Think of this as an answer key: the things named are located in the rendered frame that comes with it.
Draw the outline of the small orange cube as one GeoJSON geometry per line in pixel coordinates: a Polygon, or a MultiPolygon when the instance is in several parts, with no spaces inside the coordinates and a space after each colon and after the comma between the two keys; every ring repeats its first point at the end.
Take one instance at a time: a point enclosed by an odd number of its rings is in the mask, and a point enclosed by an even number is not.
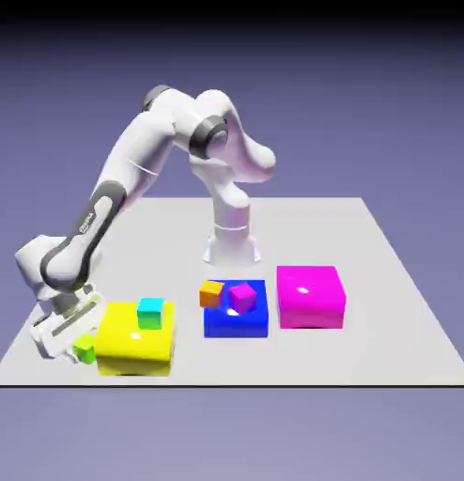
{"type": "Polygon", "coordinates": [[[199,304],[203,308],[219,308],[224,298],[224,283],[208,280],[199,290],[199,304]]]}

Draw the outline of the small magenta cube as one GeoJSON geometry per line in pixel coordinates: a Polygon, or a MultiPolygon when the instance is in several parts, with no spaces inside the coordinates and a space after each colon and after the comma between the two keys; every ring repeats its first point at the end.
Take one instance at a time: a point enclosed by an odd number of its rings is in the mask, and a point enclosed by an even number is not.
{"type": "Polygon", "coordinates": [[[230,307],[240,315],[255,308],[256,297],[256,291],[246,283],[229,289],[230,307]]]}

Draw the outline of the small green cube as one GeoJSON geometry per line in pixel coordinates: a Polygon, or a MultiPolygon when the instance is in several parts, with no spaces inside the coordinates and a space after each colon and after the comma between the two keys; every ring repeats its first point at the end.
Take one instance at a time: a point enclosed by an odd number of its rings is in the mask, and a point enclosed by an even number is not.
{"type": "Polygon", "coordinates": [[[92,365],[95,362],[95,337],[91,334],[84,334],[73,344],[73,352],[78,360],[85,365],[92,365]]]}

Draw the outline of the large magenta box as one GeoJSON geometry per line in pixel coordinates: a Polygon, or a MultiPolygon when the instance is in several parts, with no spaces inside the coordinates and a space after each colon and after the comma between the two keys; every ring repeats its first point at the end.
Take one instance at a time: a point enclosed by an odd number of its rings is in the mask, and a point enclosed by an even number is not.
{"type": "Polygon", "coordinates": [[[278,266],[276,292],[282,329],[342,329],[347,296],[334,266],[278,266]]]}

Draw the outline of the large blue box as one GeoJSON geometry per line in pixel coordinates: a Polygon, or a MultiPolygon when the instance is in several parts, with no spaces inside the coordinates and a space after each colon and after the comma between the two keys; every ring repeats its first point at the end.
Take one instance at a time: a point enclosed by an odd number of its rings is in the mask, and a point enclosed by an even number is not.
{"type": "Polygon", "coordinates": [[[205,308],[204,336],[206,338],[255,338],[269,333],[269,307],[264,279],[216,279],[224,284],[224,297],[218,308],[205,308]],[[255,307],[240,314],[232,307],[229,289],[247,284],[256,293],[255,307]]]}

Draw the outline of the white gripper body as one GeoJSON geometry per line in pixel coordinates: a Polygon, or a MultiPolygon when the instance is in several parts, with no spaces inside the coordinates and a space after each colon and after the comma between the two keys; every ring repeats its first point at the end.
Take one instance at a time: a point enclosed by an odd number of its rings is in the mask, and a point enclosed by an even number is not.
{"type": "Polygon", "coordinates": [[[50,311],[31,324],[31,337],[44,359],[53,359],[70,351],[84,334],[97,329],[105,312],[105,300],[97,292],[80,297],[76,293],[59,294],[50,299],[50,311]]]}

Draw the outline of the small cyan cube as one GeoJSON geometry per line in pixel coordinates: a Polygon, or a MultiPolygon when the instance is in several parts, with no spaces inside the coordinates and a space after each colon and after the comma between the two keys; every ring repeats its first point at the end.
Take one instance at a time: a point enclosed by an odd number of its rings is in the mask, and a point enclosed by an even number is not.
{"type": "Polygon", "coordinates": [[[160,330],[162,328],[162,311],[164,298],[141,298],[136,314],[138,326],[142,330],[160,330]]]}

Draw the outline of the large yellow box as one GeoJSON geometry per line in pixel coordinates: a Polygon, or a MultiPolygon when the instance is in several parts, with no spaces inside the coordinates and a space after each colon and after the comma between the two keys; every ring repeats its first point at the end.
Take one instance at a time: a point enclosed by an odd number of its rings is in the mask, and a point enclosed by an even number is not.
{"type": "Polygon", "coordinates": [[[138,303],[109,303],[94,347],[101,376],[166,377],[175,349],[176,307],[165,302],[160,330],[139,327],[138,303]]]}

